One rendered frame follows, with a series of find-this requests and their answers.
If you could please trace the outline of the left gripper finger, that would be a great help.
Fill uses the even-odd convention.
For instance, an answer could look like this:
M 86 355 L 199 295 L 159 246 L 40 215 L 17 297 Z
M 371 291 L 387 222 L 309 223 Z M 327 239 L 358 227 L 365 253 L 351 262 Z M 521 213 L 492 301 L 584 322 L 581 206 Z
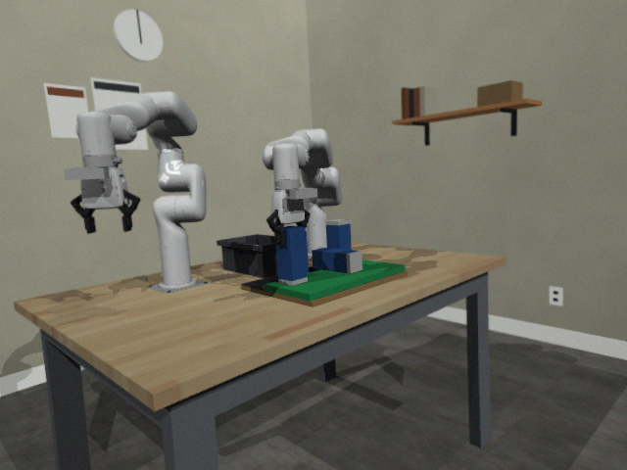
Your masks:
M 274 232 L 275 245 L 276 246 L 283 246 L 284 245 L 284 239 L 283 239 L 283 232 L 281 232 L 281 231 L 282 231 L 282 228 L 283 228 L 284 224 L 281 224 L 281 222 L 279 221 L 279 218 L 276 220 L 276 222 L 274 224 L 273 221 L 277 217 L 278 217 L 278 210 L 276 210 L 272 215 L 270 215 L 266 219 L 266 221 L 267 221 L 269 227 L 272 229 L 272 232 Z
M 297 222 L 297 226 L 305 226 L 305 228 L 307 228 L 307 224 L 309 222 L 309 218 L 310 218 L 310 213 L 305 211 L 305 219 L 302 222 Z M 306 229 L 305 229 L 305 238 L 306 238 Z

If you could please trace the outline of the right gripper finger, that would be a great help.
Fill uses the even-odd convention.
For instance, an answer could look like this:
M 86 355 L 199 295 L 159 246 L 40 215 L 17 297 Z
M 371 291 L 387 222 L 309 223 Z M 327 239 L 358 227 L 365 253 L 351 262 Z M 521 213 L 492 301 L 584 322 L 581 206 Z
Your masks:
M 140 198 L 126 192 L 125 190 L 123 190 L 123 195 L 132 201 L 132 204 L 130 207 L 128 207 L 127 204 L 123 202 L 123 206 L 118 208 L 123 213 L 123 217 L 122 217 L 123 231 L 127 232 L 131 230 L 131 227 L 132 227 L 131 215 L 137 209 L 137 206 L 140 202 Z
M 82 218 L 84 218 L 87 234 L 96 232 L 95 219 L 94 216 L 92 216 L 95 210 L 82 208 L 80 202 L 82 202 L 81 195 L 73 199 L 71 201 L 71 205 L 75 208 L 75 211 L 78 212 Z

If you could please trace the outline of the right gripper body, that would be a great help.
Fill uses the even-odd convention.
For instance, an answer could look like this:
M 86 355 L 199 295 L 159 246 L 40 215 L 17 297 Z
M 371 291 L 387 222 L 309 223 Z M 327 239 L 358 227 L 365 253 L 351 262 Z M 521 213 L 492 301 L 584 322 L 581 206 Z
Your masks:
M 123 190 L 127 190 L 121 168 L 109 166 L 110 178 L 81 179 L 81 199 L 83 206 L 89 210 L 117 209 L 122 207 Z M 129 205 L 129 199 L 127 199 Z

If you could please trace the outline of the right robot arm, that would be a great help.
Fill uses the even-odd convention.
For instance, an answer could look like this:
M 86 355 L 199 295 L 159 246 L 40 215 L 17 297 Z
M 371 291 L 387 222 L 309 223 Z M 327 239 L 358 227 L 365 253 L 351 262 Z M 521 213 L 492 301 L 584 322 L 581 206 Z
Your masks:
M 160 189 L 190 191 L 190 195 L 160 197 L 153 204 L 164 280 L 159 288 L 189 287 L 197 281 L 191 277 L 188 236 L 180 223 L 205 218 L 206 176 L 198 164 L 184 164 L 183 151 L 171 138 L 197 130 L 194 114 L 176 93 L 143 93 L 125 103 L 78 114 L 76 133 L 84 167 L 64 169 L 65 179 L 110 178 L 109 166 L 122 164 L 115 145 L 132 142 L 144 128 L 158 151 Z

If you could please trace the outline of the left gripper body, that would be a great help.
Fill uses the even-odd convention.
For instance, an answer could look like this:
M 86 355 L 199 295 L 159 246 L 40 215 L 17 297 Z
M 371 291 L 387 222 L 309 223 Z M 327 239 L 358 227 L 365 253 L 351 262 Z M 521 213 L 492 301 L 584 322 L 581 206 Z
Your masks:
M 305 219 L 304 200 L 290 200 L 290 190 L 275 190 L 272 193 L 271 214 L 278 210 L 278 217 L 281 224 L 291 224 L 302 222 Z M 285 199 L 284 199 L 285 198 Z

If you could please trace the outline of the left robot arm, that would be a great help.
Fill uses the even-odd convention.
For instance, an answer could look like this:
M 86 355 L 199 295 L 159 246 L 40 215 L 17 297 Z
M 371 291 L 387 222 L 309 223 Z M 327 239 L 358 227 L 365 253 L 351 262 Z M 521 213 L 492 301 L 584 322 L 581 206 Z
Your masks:
M 274 171 L 275 190 L 290 190 L 290 200 L 304 199 L 306 211 L 311 214 L 307 224 L 308 257 L 313 256 L 312 250 L 327 248 L 327 215 L 321 207 L 342 202 L 339 172 L 330 167 L 333 153 L 327 132 L 298 130 L 271 142 L 265 146 L 263 162 Z M 299 169 L 306 188 L 300 188 Z

